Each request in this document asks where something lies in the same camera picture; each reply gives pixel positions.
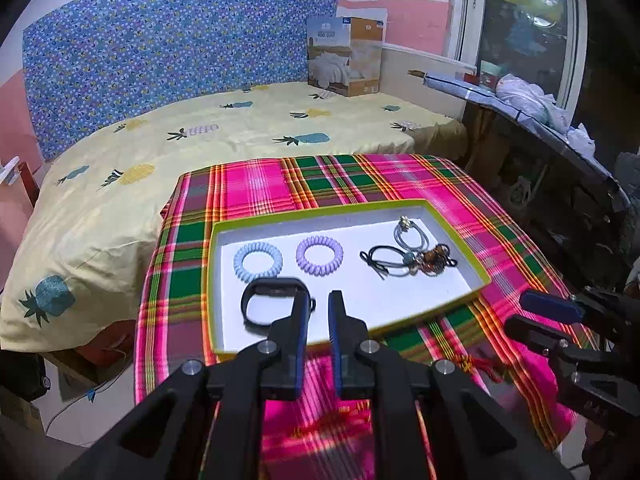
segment wooden bed leg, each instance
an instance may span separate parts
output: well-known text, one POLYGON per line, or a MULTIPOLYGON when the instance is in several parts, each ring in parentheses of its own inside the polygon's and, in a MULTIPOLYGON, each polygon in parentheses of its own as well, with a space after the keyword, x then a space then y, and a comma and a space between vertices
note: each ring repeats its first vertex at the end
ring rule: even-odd
POLYGON ((43 352, 41 355, 56 365, 62 373, 89 388, 100 384, 98 368, 73 349, 43 352))

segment black smart band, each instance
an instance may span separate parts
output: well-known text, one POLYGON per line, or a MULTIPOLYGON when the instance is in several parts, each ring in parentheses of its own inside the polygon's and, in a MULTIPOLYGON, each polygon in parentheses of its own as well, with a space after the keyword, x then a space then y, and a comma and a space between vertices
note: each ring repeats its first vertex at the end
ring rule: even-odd
POLYGON ((316 309, 316 300, 309 294, 308 288, 297 278, 256 278, 246 286, 240 300, 240 311, 244 319, 244 326, 249 332, 267 336, 271 323, 258 323, 246 315, 247 306, 252 296, 270 296, 272 298, 293 298, 296 292, 302 291, 310 301, 309 313, 316 309))

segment metal bolt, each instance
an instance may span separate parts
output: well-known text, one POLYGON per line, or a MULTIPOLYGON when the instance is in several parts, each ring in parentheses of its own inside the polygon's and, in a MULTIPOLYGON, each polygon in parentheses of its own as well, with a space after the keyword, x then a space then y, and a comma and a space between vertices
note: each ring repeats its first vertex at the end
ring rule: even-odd
POLYGON ((197 359, 189 359, 182 363, 180 369, 187 375, 197 375, 202 371, 202 363, 197 359))
POLYGON ((362 343, 360 343, 360 350, 362 350, 365 354, 375 354, 378 350, 380 350, 380 343, 377 341, 373 341, 373 339, 365 339, 362 343))
POLYGON ((278 344, 270 339, 265 339, 258 343, 258 352, 261 354, 273 354, 278 349, 278 344))
POLYGON ((439 361, 436 361, 436 370, 443 375, 449 375, 456 370, 456 365, 448 359, 440 359, 439 361))

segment bed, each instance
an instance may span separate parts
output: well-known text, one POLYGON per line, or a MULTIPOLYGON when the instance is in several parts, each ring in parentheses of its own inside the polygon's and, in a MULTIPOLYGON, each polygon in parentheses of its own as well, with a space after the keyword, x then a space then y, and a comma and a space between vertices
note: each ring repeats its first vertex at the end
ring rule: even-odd
POLYGON ((69 349, 136 319, 161 213, 184 173, 254 158, 455 159, 465 150, 455 120, 385 94, 346 98, 305 82, 219 92, 110 124, 47 173, 2 295, 0 346, 69 349))

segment purple spiral hair tie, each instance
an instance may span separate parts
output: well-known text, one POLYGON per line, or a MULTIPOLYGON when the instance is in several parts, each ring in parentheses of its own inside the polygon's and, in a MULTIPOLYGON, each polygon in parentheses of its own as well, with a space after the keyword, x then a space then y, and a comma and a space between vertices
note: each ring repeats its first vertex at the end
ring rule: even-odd
POLYGON ((298 266, 307 274, 311 274, 313 276, 326 276, 331 274, 334 270, 337 270, 338 267, 340 267, 343 256, 344 252, 342 251, 342 246, 336 240, 329 238, 328 236, 310 236, 309 238, 305 238, 300 242, 296 249, 296 262, 298 263, 298 266), (329 247, 334 252, 334 259, 324 265, 312 264, 305 258, 305 252, 309 247, 314 245, 324 245, 325 247, 329 247))

